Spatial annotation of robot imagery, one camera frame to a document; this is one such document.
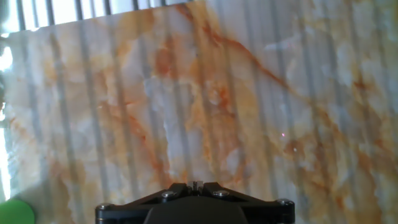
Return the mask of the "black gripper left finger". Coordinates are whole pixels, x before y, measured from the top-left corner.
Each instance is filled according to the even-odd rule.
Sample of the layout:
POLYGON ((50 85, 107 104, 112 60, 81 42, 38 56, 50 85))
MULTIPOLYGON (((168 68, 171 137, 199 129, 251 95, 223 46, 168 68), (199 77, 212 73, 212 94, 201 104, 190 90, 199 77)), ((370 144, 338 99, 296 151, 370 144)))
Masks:
POLYGON ((168 189, 160 190, 154 194, 140 198, 136 201, 116 205, 113 203, 101 203, 95 208, 96 224, 117 224, 126 221, 144 223, 150 210, 156 205, 171 202, 186 196, 192 196, 195 183, 174 183, 168 189))

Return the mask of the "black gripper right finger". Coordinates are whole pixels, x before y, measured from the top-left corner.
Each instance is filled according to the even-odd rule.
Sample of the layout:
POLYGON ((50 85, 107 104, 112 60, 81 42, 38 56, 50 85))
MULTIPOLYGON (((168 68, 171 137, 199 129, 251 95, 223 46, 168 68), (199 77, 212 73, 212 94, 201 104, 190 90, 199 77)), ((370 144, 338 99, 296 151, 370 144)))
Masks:
POLYGON ((240 208, 248 223, 295 223, 295 203, 286 198, 263 201, 217 182, 196 182, 196 194, 240 208))

